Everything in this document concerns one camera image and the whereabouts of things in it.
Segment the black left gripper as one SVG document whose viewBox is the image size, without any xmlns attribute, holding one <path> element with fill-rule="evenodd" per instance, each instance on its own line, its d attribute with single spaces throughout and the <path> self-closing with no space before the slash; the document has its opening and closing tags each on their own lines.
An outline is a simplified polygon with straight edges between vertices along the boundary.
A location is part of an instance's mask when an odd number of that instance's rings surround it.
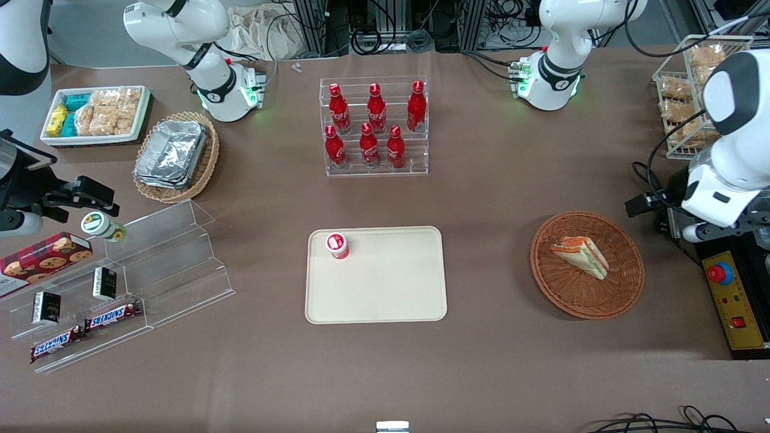
<svg viewBox="0 0 770 433">
<path fill-rule="evenodd" d="M 654 185 L 657 194 L 655 192 L 646 192 L 626 201 L 624 208 L 627 217 L 635 218 L 646 213 L 652 213 L 656 217 L 660 217 L 666 212 L 667 208 L 662 200 L 678 209 L 682 209 L 682 201 L 688 186 L 688 175 L 688 167 L 683 165 L 679 170 L 672 173 L 665 185 L 663 185 L 660 178 L 655 174 Z"/>
</svg>

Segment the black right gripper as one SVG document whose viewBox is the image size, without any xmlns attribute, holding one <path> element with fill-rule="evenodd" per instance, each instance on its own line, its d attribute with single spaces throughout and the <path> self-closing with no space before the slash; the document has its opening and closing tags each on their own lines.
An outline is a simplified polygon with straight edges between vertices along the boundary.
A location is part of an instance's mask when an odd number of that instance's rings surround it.
<svg viewBox="0 0 770 433">
<path fill-rule="evenodd" d="M 65 202 L 42 201 L 47 194 L 60 188 L 60 180 L 49 165 L 39 167 L 39 162 L 24 151 L 24 143 L 11 134 L 2 134 L 2 211 L 26 209 L 36 204 L 39 214 L 50 220 L 69 219 L 69 212 L 64 207 L 94 209 L 111 217 L 119 215 L 114 191 L 88 176 L 78 176 L 61 187 Z"/>
</svg>

